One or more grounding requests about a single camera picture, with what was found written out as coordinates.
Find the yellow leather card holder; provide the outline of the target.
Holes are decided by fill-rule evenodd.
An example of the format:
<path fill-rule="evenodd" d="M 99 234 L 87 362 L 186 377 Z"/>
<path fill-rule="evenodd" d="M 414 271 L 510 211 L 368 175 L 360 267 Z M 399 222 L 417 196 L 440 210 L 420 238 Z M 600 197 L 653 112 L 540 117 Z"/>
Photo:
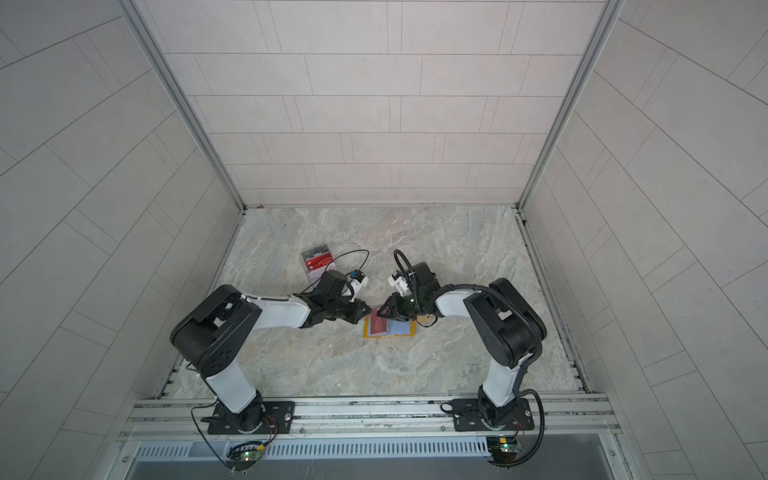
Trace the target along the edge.
<path fill-rule="evenodd" d="M 388 338 L 388 337 L 412 337 L 415 335 L 415 323 L 408 320 L 405 322 L 389 321 L 389 333 L 385 336 L 369 337 L 366 333 L 368 319 L 364 320 L 362 337 L 365 339 Z"/>

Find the black VIP card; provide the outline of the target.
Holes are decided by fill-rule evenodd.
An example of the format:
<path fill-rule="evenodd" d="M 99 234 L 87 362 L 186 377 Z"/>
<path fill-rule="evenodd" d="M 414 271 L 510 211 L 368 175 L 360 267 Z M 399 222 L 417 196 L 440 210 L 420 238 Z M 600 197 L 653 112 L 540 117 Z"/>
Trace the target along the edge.
<path fill-rule="evenodd" d="M 326 253 L 329 253 L 329 247 L 326 244 L 322 244 L 319 246 L 309 247 L 301 252 L 304 256 L 317 256 L 317 255 L 324 255 Z"/>

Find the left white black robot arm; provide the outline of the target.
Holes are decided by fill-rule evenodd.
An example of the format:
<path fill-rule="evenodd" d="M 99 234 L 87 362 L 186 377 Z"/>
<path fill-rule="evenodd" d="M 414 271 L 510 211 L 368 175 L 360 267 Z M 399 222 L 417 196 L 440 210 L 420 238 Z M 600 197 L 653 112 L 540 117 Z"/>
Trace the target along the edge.
<path fill-rule="evenodd" d="M 311 328 L 335 320 L 355 325 L 371 313 L 359 298 L 367 282 L 360 270 L 348 275 L 329 270 L 310 290 L 283 297 L 246 294 L 222 285 L 174 327 L 170 342 L 216 395 L 221 420 L 250 433 L 266 416 L 260 392 L 237 361 L 251 331 Z"/>

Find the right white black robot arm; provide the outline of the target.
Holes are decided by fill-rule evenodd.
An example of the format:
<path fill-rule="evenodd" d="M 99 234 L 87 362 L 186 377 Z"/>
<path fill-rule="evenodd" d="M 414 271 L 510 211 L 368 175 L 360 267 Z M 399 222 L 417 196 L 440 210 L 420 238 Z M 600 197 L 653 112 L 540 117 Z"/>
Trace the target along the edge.
<path fill-rule="evenodd" d="M 426 263 L 388 278 L 394 292 L 379 308 L 380 317 L 416 321 L 420 316 L 462 317 L 472 321 L 491 362 L 478 391 L 478 410 L 491 428 L 518 422 L 528 403 L 520 391 L 529 366 L 543 353 L 547 328 L 512 283 L 499 278 L 489 285 L 439 284 Z"/>

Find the clear acrylic card box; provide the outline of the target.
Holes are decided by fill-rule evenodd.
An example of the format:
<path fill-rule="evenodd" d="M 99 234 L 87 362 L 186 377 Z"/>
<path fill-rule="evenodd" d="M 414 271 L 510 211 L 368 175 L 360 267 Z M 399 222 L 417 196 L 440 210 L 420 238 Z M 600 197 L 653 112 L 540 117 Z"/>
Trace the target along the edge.
<path fill-rule="evenodd" d="M 335 270 L 335 259 L 327 244 L 310 247 L 301 252 L 301 259 L 307 280 L 312 283 L 318 280 L 327 270 Z"/>

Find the white vent grille strip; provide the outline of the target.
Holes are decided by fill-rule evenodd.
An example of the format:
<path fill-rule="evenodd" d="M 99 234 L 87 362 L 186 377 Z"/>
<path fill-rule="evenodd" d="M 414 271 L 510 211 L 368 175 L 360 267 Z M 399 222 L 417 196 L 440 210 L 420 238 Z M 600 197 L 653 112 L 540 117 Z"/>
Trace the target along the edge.
<path fill-rule="evenodd" d="M 141 461 L 214 461 L 229 446 L 202 441 L 146 442 L 135 457 Z M 374 458 L 488 458 L 487 441 L 474 437 L 326 438 L 276 440 L 266 448 L 265 460 Z"/>

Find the left green circuit board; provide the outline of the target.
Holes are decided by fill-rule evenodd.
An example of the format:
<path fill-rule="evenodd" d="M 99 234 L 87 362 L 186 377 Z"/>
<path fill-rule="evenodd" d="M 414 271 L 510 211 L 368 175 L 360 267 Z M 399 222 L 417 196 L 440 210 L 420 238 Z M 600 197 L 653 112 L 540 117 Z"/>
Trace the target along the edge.
<path fill-rule="evenodd" d="M 264 456 L 268 444 L 261 441 L 249 441 L 229 449 L 227 461 L 234 471 L 246 471 Z"/>

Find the green circuit board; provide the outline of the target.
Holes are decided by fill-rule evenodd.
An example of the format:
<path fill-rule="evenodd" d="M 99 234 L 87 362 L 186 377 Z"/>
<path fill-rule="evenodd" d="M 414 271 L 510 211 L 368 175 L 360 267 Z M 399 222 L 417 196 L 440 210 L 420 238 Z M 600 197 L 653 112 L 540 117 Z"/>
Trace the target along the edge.
<path fill-rule="evenodd" d="M 268 444 L 261 441 L 249 441 L 229 449 L 227 461 L 234 471 L 246 471 L 264 456 Z"/>
<path fill-rule="evenodd" d="M 522 445 L 517 438 L 487 437 L 486 443 L 490 454 L 488 462 L 494 466 L 511 467 L 521 455 Z"/>

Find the right green circuit board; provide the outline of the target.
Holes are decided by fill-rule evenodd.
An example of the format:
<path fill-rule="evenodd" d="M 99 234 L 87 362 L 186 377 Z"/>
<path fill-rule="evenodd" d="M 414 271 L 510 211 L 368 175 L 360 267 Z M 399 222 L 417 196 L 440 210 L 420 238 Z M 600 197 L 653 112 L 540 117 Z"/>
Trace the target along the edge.
<path fill-rule="evenodd" d="M 490 454 L 488 462 L 494 466 L 511 467 L 521 455 L 522 445 L 517 438 L 487 437 L 486 443 Z"/>

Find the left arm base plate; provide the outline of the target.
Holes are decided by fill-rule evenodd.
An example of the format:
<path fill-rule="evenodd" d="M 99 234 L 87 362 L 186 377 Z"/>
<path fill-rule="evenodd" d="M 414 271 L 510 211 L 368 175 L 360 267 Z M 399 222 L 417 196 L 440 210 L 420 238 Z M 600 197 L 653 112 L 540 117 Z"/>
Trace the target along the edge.
<path fill-rule="evenodd" d="M 259 401 L 240 413 L 231 413 L 218 402 L 212 414 L 201 421 L 211 435 L 267 435 L 290 432 L 296 403 L 292 401 Z"/>

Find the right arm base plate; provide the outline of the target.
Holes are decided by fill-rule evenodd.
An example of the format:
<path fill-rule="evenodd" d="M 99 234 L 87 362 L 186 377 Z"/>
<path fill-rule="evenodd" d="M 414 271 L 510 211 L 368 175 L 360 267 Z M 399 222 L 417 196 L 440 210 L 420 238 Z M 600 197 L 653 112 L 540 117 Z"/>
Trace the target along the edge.
<path fill-rule="evenodd" d="M 532 431 L 535 428 L 531 407 L 523 398 L 503 407 L 478 398 L 456 398 L 442 403 L 440 408 L 452 417 L 457 432 Z"/>

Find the aluminium mounting rail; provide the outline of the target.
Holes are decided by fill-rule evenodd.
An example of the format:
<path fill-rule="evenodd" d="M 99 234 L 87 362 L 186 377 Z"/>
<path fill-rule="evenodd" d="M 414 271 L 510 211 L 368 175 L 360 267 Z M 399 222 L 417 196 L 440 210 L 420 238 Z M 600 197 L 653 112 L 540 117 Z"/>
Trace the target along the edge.
<path fill-rule="evenodd" d="M 518 407 L 503 427 L 483 421 L 473 398 L 451 396 L 267 398 L 262 411 L 270 417 L 254 437 L 272 428 L 280 440 L 535 434 L 604 434 L 621 428 L 604 394 L 544 392 Z M 242 440 L 244 434 L 224 426 L 221 408 L 209 399 L 137 402 L 117 435 L 124 441 Z"/>

